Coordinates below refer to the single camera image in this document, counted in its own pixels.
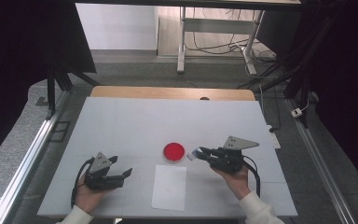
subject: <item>white paper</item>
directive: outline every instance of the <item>white paper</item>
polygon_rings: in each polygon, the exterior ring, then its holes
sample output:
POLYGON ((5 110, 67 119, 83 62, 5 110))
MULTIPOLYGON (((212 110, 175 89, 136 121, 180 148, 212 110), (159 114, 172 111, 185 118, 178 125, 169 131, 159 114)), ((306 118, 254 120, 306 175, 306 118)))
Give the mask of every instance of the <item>white paper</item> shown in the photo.
POLYGON ((185 211, 186 168, 156 165, 152 207, 185 211))

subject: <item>black cloth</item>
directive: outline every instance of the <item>black cloth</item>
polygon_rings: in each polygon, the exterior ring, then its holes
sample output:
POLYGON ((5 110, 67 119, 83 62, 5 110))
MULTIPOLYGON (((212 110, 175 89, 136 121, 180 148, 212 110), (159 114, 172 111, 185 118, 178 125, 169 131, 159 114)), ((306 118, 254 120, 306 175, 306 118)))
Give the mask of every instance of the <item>black cloth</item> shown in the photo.
POLYGON ((53 64, 95 73, 75 4, 0 0, 0 145, 53 64))
POLYGON ((358 1, 349 0, 312 62, 316 112, 358 170, 358 1))

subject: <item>tabletop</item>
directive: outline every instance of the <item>tabletop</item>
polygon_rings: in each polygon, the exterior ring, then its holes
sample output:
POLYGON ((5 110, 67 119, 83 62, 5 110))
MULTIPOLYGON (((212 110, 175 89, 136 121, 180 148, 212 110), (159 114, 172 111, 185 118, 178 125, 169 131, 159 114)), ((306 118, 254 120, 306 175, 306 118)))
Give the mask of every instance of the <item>tabletop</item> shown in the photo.
MULTIPOLYGON (((133 98, 137 90, 140 92, 138 95, 145 98, 148 92, 156 96, 156 92, 167 92, 169 88, 129 88, 127 98, 123 98, 126 87, 109 88, 119 92, 119 98, 111 97, 112 91, 109 97, 96 96, 101 94, 101 88, 96 88, 84 104, 38 211, 39 216, 65 217, 69 213, 70 192, 78 169, 85 160, 101 151, 107 157, 118 156, 109 175, 121 174, 129 168, 133 170, 123 188, 106 195, 93 212, 96 217, 244 217, 238 200, 205 161, 184 158, 172 164, 162 157, 164 146, 171 142, 180 143, 188 153, 200 146, 222 147, 230 135, 260 144, 259 147, 243 150, 242 154, 253 158, 257 164, 261 177, 261 198, 272 204, 277 215, 296 216, 259 103, 252 97, 243 98, 249 101, 202 101, 198 100, 199 95, 189 99, 192 94, 188 94, 185 100, 139 99, 133 98), (178 183, 183 186, 183 197, 170 198, 170 204, 179 200, 181 205, 172 209, 156 208, 152 202, 158 197, 156 183, 161 178, 159 174, 172 169, 181 176, 178 183)), ((213 92, 205 89, 195 91, 201 95, 213 92)), ((249 182, 250 188, 255 189, 252 174, 249 182)), ((168 195, 181 194, 168 192, 168 195)))

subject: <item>gray floor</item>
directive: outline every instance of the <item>gray floor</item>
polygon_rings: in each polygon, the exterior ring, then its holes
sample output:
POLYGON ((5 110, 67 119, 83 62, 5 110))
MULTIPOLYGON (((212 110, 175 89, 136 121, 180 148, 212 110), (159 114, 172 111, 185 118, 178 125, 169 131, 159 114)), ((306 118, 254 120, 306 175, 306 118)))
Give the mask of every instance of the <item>gray floor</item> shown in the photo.
MULTIPOLYGON (((235 89, 238 85, 250 80, 244 73, 242 60, 186 59, 186 72, 179 76, 176 74, 175 59, 156 58, 149 55, 117 57, 103 51, 93 53, 98 75, 90 74, 90 76, 103 85, 235 89)), ((258 71, 265 68, 262 65, 257 66, 258 71)), ((55 223, 57 221, 38 217, 36 212, 60 162, 71 131, 75 127, 81 107, 86 97, 90 95, 89 84, 76 77, 71 77, 71 79, 75 86, 70 93, 70 100, 42 156, 21 190, 6 223, 55 223)), ((276 89, 277 98, 274 97, 273 90, 263 94, 265 117, 267 122, 274 127, 279 125, 278 116, 281 118, 281 128, 276 134, 282 148, 277 150, 277 155, 298 212, 298 217, 282 217, 282 219, 285 223, 341 223, 310 159, 294 119, 290 115, 286 101, 280 97, 284 85, 277 86, 276 89)), ((40 97, 46 97, 46 95, 46 81, 33 85, 29 91, 27 106, 0 147, 0 197, 46 117, 47 107, 37 104, 40 97)), ((260 95, 257 95, 257 100, 261 103, 260 95)), ((358 223, 358 173, 318 120, 314 112, 314 104, 315 101, 311 99, 308 110, 310 132, 358 223)), ((93 223, 112 223, 112 220, 96 219, 93 223)))

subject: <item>red plate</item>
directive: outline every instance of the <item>red plate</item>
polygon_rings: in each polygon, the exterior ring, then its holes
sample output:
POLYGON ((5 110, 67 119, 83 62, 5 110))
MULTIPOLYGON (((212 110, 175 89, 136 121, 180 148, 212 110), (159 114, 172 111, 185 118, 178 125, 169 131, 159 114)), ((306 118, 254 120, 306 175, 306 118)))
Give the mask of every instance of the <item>red plate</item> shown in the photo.
POLYGON ((179 143, 169 143, 165 146, 163 153, 167 161, 177 162, 185 155, 185 149, 179 143))

